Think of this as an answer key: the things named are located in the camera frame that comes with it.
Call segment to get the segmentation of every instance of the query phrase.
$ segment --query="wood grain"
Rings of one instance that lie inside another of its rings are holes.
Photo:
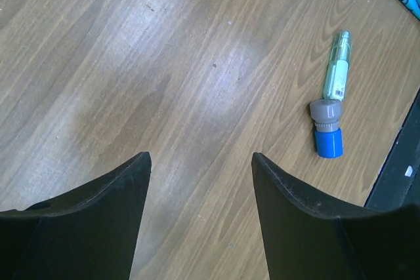
[[[317,157],[334,33],[354,51],[345,156]],[[261,151],[363,204],[420,84],[398,0],[0,0],[0,210],[152,154],[132,279],[268,279]]]

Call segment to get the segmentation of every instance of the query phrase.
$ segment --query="white label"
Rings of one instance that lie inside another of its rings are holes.
[[[333,97],[336,100],[343,101],[346,93],[348,62],[338,60],[335,66],[335,75],[333,80]]]

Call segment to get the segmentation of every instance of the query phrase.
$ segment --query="blue and gray object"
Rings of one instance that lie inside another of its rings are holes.
[[[333,159],[343,155],[343,136],[340,117],[341,102],[338,100],[317,100],[310,105],[310,116],[315,122],[316,149],[320,157]]]

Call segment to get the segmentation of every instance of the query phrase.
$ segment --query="green tube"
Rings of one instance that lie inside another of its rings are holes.
[[[329,57],[324,98],[343,101],[346,96],[347,75],[352,53],[352,36],[349,31],[340,31],[334,38]]]

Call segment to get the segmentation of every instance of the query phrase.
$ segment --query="black object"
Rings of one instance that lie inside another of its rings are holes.
[[[271,280],[420,279],[420,211],[346,203],[254,153],[253,181]]]
[[[412,173],[406,176],[408,167]],[[365,207],[388,211],[420,203],[420,91],[373,186]]]
[[[0,279],[128,279],[149,153],[25,211],[0,212]]]

